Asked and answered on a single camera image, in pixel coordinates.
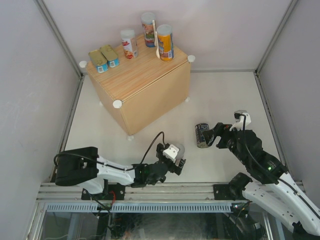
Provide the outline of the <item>dark navy cylindrical can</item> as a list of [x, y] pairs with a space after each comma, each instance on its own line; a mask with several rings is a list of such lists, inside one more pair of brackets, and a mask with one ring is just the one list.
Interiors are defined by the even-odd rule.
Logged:
[[205, 137], [203, 136], [203, 131], [208, 131], [210, 129], [209, 125], [207, 123], [199, 123], [195, 125], [194, 129], [197, 147], [201, 149], [207, 148], [208, 145]]

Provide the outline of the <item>blue vegetable cylindrical can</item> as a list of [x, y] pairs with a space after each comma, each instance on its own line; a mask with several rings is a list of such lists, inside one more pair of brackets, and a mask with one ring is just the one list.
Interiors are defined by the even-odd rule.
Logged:
[[162, 61], [168, 62], [174, 58], [173, 28], [162, 24], [156, 29], [159, 56]]

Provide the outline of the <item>red white can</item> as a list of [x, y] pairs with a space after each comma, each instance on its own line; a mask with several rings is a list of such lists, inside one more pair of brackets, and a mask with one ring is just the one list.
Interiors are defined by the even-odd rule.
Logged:
[[138, 57], [138, 45], [136, 40], [136, 34], [133, 29], [125, 29], [120, 31], [120, 37], [124, 56], [127, 59], [133, 59]]
[[175, 143], [174, 144], [179, 150], [177, 152], [177, 156], [176, 156], [176, 160], [180, 160], [184, 157], [185, 155], [185, 147], [183, 144], [180, 144], [180, 143]]

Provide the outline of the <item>gold rectangular tin can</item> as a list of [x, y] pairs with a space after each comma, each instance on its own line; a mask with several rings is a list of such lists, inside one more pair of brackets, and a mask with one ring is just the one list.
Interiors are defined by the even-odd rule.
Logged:
[[107, 64], [110, 68], [115, 68], [120, 65], [119, 56], [111, 45], [107, 44], [100, 47], [100, 52], [106, 58]]

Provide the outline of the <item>orange yellow cylindrical can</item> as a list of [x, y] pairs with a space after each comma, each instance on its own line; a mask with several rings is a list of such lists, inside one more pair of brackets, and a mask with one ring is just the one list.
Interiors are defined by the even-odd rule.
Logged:
[[144, 12], [140, 20], [143, 27], [145, 45], [149, 48], [155, 47], [154, 23], [156, 23], [156, 15], [153, 12]]

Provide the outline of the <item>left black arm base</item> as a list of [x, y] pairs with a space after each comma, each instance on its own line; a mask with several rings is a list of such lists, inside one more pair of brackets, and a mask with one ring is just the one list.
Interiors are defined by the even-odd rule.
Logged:
[[122, 201], [125, 198], [126, 187], [120, 184], [110, 184], [106, 193], [92, 194], [98, 201]]

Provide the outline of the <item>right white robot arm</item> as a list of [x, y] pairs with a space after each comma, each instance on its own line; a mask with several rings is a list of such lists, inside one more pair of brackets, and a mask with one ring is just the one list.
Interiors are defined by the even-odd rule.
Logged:
[[238, 173], [228, 183], [233, 200], [249, 200], [278, 218], [292, 232], [295, 240], [320, 238], [320, 209], [296, 185], [288, 169], [273, 155], [264, 151], [262, 140], [252, 130], [235, 130], [217, 123], [203, 131], [205, 142], [228, 149], [247, 173]]

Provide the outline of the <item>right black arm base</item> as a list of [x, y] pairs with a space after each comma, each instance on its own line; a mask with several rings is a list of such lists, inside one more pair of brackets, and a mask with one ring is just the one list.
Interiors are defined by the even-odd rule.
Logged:
[[213, 185], [213, 193], [215, 200], [246, 200], [243, 197], [242, 193], [239, 190], [232, 190], [229, 184], [214, 184]]

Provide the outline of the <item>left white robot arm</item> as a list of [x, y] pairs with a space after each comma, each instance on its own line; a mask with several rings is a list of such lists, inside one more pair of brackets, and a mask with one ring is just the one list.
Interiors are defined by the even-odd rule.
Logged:
[[156, 147], [157, 161], [152, 164], [121, 165], [98, 154], [96, 147], [83, 147], [58, 153], [54, 159], [55, 184], [61, 187], [79, 186], [98, 200], [109, 196], [108, 183], [132, 188], [163, 183], [167, 173], [180, 175], [185, 165], [182, 144], [161, 144]]

